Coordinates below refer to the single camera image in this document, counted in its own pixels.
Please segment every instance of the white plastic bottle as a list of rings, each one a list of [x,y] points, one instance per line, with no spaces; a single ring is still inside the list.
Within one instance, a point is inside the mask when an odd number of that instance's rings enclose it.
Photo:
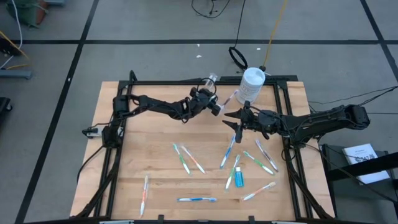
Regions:
[[[251,103],[256,100],[261,88],[266,81],[266,75],[259,68],[248,68],[243,73],[241,86],[236,94],[236,99],[244,105],[248,100]]]

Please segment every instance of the yellow cable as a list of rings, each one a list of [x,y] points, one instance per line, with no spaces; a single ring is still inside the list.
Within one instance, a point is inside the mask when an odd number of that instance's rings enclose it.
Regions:
[[[267,48],[267,53],[266,53],[266,59],[264,60],[264,63],[262,64],[264,67],[266,66],[266,63],[267,63],[267,60],[268,60],[269,51],[271,49],[272,38],[274,38],[274,34],[275,34],[276,29],[278,28],[279,21],[282,19],[282,15],[283,15],[283,13],[285,11],[286,4],[287,4],[287,0],[284,0],[284,4],[282,6],[282,9],[280,9],[280,11],[279,11],[278,20],[276,20],[274,29],[272,30],[272,33],[271,33],[271,37],[269,38],[268,48]]]
[[[25,56],[25,58],[27,58],[29,60],[29,57],[25,54],[25,52],[23,52],[20,48],[18,48],[14,43],[12,43],[12,41],[10,39],[8,39],[8,37],[0,31],[0,34],[13,46],[15,47],[23,56]]]
[[[13,68],[21,68],[21,67],[26,67],[26,66],[29,66],[29,64],[10,66],[10,67],[7,67],[6,70],[13,69]]]

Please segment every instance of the small blue bottle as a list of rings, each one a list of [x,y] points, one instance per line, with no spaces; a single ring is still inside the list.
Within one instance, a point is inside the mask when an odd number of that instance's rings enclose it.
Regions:
[[[235,168],[235,186],[236,187],[243,187],[243,174],[241,172],[241,168],[237,167]]]

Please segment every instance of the wooden tabletop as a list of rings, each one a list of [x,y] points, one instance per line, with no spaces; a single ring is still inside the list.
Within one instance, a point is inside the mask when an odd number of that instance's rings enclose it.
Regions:
[[[118,82],[103,82],[99,93],[93,124],[108,122],[112,114],[112,99],[116,96]],[[192,86],[134,86],[135,95],[148,95],[169,102],[188,96]],[[288,82],[293,114],[309,114],[307,96],[302,82]],[[217,95],[224,101],[237,86],[217,86]],[[276,111],[272,86],[264,86],[254,106]],[[231,100],[224,112],[241,108],[236,100]],[[112,219],[138,219],[141,206],[144,177],[150,175],[148,199],[143,216],[145,220],[156,220],[159,214],[166,220],[248,220],[254,215],[256,220],[295,220],[286,163],[280,154],[282,138],[278,134],[265,140],[261,133],[244,131],[241,144],[235,144],[226,162],[220,170],[233,130],[221,122],[233,121],[222,114],[215,117],[209,110],[189,120],[187,124],[170,119],[167,115],[145,112],[127,120],[124,146],[121,157],[118,184],[114,198]],[[261,154],[254,140],[258,138],[275,160],[279,172],[270,175],[250,158],[243,155],[247,151],[256,159],[272,169]],[[206,170],[202,174],[193,161],[184,153],[192,175],[188,175],[172,143],[183,144]],[[309,144],[317,146],[316,141]],[[101,139],[89,139],[86,160],[101,146]],[[81,172],[76,188],[71,215],[76,215],[88,203],[98,189],[104,161],[103,150]],[[301,149],[303,166],[308,189],[320,205],[334,216],[330,194],[323,171],[319,152],[310,147]],[[244,176],[244,187],[236,188],[232,181],[229,191],[224,187],[237,154],[241,155],[238,166]],[[276,186],[261,192],[251,200],[239,199],[260,187],[276,182]],[[301,214],[305,216],[302,194],[297,188]],[[105,213],[108,192],[104,194],[101,214]],[[177,202],[180,197],[216,197],[217,202]]]

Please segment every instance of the concrete floor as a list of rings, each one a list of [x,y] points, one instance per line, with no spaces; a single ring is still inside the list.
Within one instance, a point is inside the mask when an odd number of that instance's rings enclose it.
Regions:
[[[64,7],[51,7],[40,29],[23,27],[25,40],[80,40],[93,0],[67,0]],[[206,0],[196,0],[207,12]],[[225,0],[215,1],[221,9]],[[398,39],[395,0],[367,0],[386,40]],[[197,40],[236,37],[242,0],[231,0],[216,19],[197,16],[187,0],[99,0],[87,40]],[[282,1],[246,2],[240,39],[268,39]],[[0,30],[18,39],[15,20],[0,4]],[[278,40],[377,40],[359,0],[289,1],[275,35]],[[49,130],[72,59],[75,42],[25,44],[30,56],[31,80],[0,79],[0,96],[12,99],[13,112],[0,133],[0,217],[14,223],[27,185]],[[63,106],[42,174],[25,222],[67,218],[76,173],[82,163],[86,138],[81,130],[91,124],[103,81],[128,78],[133,69],[139,80],[183,80],[236,74],[238,68],[224,44],[86,44]],[[238,44],[249,66],[264,60],[266,44]],[[388,45],[398,58],[398,45]],[[10,65],[24,62],[15,58]],[[273,75],[297,75],[306,86],[308,100],[330,101],[397,85],[380,44],[274,44],[267,71]],[[343,102],[360,103],[371,96]],[[368,112],[398,113],[398,91],[366,105]],[[316,105],[326,110],[339,105]],[[371,143],[376,150],[397,152],[398,116],[370,114],[372,123],[364,131],[341,130],[326,135],[322,142],[341,146]],[[338,198],[343,220],[396,223],[391,203],[378,209],[354,198]]]

